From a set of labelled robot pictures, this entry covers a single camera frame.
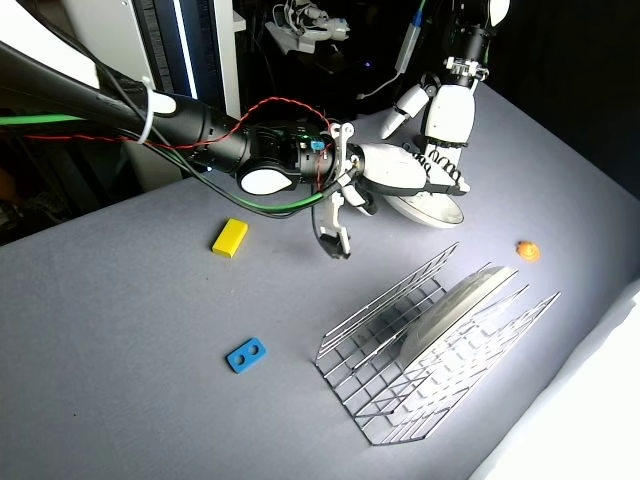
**gray table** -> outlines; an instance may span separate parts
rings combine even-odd
[[[488,88],[477,104],[457,229],[347,213],[354,254],[333,261],[307,214],[189,180],[0,249],[0,478],[466,478],[640,266],[637,200]],[[251,225],[233,260],[209,251],[227,217]],[[320,338],[455,241],[445,285],[492,261],[521,267],[523,307],[563,296],[430,438],[370,447],[312,364]],[[268,354],[235,375],[252,336]]]

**plate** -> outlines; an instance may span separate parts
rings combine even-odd
[[[407,331],[398,357],[404,371],[420,368],[438,338],[482,309],[517,273],[511,267],[485,268],[469,275],[436,302]]]
[[[464,220],[462,210],[448,195],[420,192],[413,197],[384,197],[402,215],[435,228],[453,228]]]

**yellow block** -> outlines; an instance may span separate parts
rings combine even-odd
[[[223,257],[232,258],[248,231],[249,225],[235,218],[230,218],[211,250]]]

